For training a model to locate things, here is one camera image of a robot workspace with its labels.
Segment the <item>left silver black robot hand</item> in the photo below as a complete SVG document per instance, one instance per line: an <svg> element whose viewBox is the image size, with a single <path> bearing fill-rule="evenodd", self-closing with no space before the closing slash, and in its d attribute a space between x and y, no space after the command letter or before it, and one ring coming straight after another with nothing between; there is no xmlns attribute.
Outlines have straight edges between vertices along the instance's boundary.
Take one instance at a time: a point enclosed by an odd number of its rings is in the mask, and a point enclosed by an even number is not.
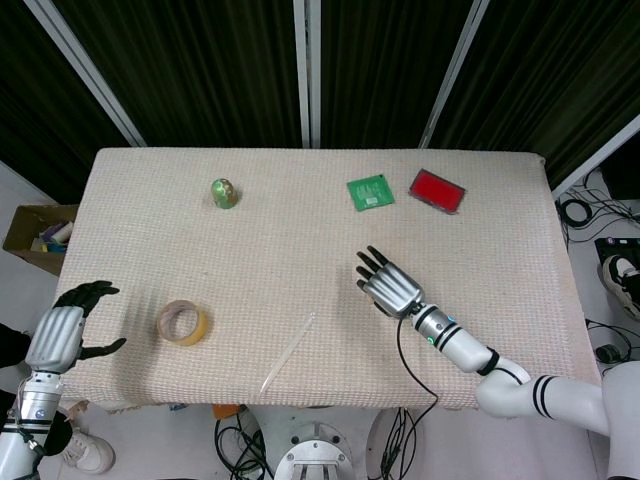
<svg viewBox="0 0 640 480"><path fill-rule="evenodd" d="M88 316L99 301L118 293L119 289L106 280L84 283L63 293L36 327L26 364L33 372L62 375L79 360L117 352L126 343L125 338L105 346L85 347L83 335Z"/></svg>

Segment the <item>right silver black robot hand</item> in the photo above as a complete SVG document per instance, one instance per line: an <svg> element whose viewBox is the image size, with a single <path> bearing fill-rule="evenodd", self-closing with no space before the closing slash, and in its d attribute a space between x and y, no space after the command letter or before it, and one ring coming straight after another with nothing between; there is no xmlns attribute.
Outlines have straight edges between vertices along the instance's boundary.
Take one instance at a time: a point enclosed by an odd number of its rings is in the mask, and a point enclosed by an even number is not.
<svg viewBox="0 0 640 480"><path fill-rule="evenodd" d="M357 286L385 315L403 319L423 308L422 287L379 250L369 245L356 255L360 260Z"/></svg>

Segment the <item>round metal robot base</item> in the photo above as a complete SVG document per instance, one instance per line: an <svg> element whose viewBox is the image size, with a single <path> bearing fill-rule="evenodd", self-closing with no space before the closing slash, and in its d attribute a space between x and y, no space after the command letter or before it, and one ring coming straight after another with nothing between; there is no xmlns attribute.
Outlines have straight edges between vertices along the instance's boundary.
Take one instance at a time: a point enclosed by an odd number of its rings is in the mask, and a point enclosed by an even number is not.
<svg viewBox="0 0 640 480"><path fill-rule="evenodd" d="M356 480L346 437L326 423L303 424L289 436L273 480Z"/></svg>

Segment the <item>green circuit board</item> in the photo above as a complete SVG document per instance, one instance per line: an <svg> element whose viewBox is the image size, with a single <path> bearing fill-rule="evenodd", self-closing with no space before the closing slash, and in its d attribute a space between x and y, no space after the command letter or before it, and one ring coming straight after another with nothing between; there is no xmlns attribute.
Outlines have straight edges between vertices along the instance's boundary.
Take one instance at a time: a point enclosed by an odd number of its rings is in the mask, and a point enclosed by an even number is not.
<svg viewBox="0 0 640 480"><path fill-rule="evenodd" d="M391 205L395 202L383 174L353 180L346 186L357 212Z"/></svg>

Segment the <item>purple and white roll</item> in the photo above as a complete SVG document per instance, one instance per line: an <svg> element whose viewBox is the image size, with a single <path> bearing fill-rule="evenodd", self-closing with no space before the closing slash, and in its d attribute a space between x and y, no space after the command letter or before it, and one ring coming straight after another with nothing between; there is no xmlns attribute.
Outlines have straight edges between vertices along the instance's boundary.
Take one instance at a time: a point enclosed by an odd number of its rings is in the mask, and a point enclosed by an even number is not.
<svg viewBox="0 0 640 480"><path fill-rule="evenodd" d="M71 238L73 228L73 221L53 225L41 233L40 238L45 243L66 245Z"/></svg>

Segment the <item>brown cardboard box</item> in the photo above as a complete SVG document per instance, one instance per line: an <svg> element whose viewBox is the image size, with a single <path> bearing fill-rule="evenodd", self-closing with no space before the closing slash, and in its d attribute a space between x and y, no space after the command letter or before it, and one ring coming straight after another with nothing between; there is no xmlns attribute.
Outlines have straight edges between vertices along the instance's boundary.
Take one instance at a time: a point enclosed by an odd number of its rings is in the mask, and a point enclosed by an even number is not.
<svg viewBox="0 0 640 480"><path fill-rule="evenodd" d="M62 270L65 253L47 248L44 252L34 241L47 228L76 220L78 205L21 205L16 208L3 243L3 250L54 276Z"/></svg>

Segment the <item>red ink pad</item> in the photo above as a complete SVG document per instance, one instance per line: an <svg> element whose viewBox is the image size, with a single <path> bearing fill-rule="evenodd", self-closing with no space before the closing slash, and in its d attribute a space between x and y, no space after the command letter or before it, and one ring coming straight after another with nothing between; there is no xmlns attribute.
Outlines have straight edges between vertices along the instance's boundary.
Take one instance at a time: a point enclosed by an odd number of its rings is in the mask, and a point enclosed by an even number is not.
<svg viewBox="0 0 640 480"><path fill-rule="evenodd" d="M446 214L456 214L466 190L441 176L421 169L414 178L409 194Z"/></svg>

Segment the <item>white shoe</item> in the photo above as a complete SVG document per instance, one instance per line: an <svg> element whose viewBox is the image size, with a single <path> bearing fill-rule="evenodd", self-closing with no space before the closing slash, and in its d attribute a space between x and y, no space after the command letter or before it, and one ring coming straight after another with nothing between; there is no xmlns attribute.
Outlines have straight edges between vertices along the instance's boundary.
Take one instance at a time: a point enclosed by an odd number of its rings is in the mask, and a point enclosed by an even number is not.
<svg viewBox="0 0 640 480"><path fill-rule="evenodd" d="M113 467L115 453L104 439L74 430L62 458L71 468L88 475L100 475Z"/></svg>

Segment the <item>clear plastic stick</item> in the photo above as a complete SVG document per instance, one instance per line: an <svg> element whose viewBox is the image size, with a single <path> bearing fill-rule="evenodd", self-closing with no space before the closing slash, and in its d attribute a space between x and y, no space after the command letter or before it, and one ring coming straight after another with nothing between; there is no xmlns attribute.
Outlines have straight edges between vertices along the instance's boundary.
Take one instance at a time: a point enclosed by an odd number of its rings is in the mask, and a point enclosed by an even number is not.
<svg viewBox="0 0 640 480"><path fill-rule="evenodd" d="M268 373L268 375L266 376L265 380L263 381L263 383L261 385L261 388L260 388L260 391L259 391L259 395L260 396L262 396L262 395L264 395L266 393L266 391L269 389L269 387L271 386L271 384L273 383L275 378L279 375L279 372L282 370L282 368L289 361L289 359L291 358L291 356L295 352L296 348L298 347L300 342L304 339L304 337L305 337L306 333L308 332L308 330L310 329L310 327L313 325L315 318L316 318L316 313L315 312L311 312L307 316L307 318L304 320L302 325L298 328L298 330L296 331L296 333L292 337L292 339L287 343L287 345L284 348L284 350L282 351L282 353L272 363L271 368L269 370L269 373Z"/></svg>

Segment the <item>beige woven tablecloth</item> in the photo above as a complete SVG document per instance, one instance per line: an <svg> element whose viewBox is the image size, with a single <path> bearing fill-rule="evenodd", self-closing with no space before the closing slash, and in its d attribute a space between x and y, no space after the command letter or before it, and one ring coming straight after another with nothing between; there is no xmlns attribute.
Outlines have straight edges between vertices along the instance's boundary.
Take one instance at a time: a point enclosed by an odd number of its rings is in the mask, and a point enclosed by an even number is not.
<svg viewBox="0 0 640 480"><path fill-rule="evenodd" d="M466 190L456 214L409 194L425 169ZM383 174L391 205L355 210L346 184ZM239 195L231 209L215 179ZM69 397L170 402L471 407L479 383L357 287L369 245L475 338L524 367L598 383L543 159L456 150L111 148L98 152L58 281L108 280L84 331L116 353L79 362ZM165 305L209 320L192 346L160 337ZM313 325L262 396L272 363Z"/></svg>

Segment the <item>yellow packing tape roll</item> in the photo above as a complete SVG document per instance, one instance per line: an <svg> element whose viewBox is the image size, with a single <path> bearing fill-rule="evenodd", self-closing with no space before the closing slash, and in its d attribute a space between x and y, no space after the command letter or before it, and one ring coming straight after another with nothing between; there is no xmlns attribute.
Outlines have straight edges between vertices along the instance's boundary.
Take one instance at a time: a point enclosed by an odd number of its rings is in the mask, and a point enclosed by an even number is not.
<svg viewBox="0 0 640 480"><path fill-rule="evenodd" d="M196 316L193 328L184 335L178 335L177 320L182 313L194 313ZM192 346L203 339L209 327L206 313L194 303L187 300L175 300L163 307L156 320L156 327L161 338L179 345Z"/></svg>

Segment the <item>green dome-shaped figurine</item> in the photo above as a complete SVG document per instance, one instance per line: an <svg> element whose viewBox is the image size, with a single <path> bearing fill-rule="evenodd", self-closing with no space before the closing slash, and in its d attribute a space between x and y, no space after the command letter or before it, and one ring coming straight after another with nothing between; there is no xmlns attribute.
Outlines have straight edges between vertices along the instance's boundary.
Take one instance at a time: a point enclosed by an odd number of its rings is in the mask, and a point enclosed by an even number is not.
<svg viewBox="0 0 640 480"><path fill-rule="evenodd" d="M211 195L215 205L221 209L231 209L239 201L238 192L226 178L218 178L212 182Z"/></svg>

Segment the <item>black and white sneaker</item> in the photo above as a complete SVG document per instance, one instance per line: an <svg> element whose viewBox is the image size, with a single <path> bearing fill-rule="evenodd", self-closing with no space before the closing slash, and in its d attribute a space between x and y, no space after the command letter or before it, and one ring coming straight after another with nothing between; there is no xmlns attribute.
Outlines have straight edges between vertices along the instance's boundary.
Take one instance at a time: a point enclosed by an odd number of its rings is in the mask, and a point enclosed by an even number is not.
<svg viewBox="0 0 640 480"><path fill-rule="evenodd" d="M621 255L606 258L602 265L605 286L631 317L640 322L640 269Z"/></svg>

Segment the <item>dark pleated curtain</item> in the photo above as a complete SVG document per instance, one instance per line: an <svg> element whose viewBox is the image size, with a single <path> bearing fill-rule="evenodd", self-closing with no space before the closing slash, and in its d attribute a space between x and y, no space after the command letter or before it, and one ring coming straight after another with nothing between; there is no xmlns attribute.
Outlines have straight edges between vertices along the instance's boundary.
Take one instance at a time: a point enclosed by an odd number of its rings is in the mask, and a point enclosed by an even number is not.
<svg viewBox="0 0 640 480"><path fill-rule="evenodd" d="M320 0L325 148L419 144L473 0ZM293 0L53 0L151 147L298 148ZM557 185L640 114L640 0L489 0L430 146L528 151ZM125 136L0 0L0 162L77 202Z"/></svg>

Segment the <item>white aluminium frame post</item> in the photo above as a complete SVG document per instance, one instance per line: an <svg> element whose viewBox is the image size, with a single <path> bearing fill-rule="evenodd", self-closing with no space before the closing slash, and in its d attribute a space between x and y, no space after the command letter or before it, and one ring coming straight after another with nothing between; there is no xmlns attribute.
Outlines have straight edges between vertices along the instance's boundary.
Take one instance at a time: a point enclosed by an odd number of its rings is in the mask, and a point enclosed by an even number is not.
<svg viewBox="0 0 640 480"><path fill-rule="evenodd" d="M321 147L322 0L292 0L302 147Z"/></svg>
<svg viewBox="0 0 640 480"><path fill-rule="evenodd" d="M588 159L567 175L559 185L552 190L553 198L557 200L570 187L598 167L638 132L640 132L640 113L606 143L604 143L598 150L596 150Z"/></svg>
<svg viewBox="0 0 640 480"><path fill-rule="evenodd" d="M87 87L116 129L132 147L147 142L52 0L22 0Z"/></svg>
<svg viewBox="0 0 640 480"><path fill-rule="evenodd" d="M482 24L491 0L473 0L461 29L458 41L452 53L448 67L441 81L427 123L419 143L421 149L427 149L435 133L438 121L446 106L447 100L455 86L476 34Z"/></svg>

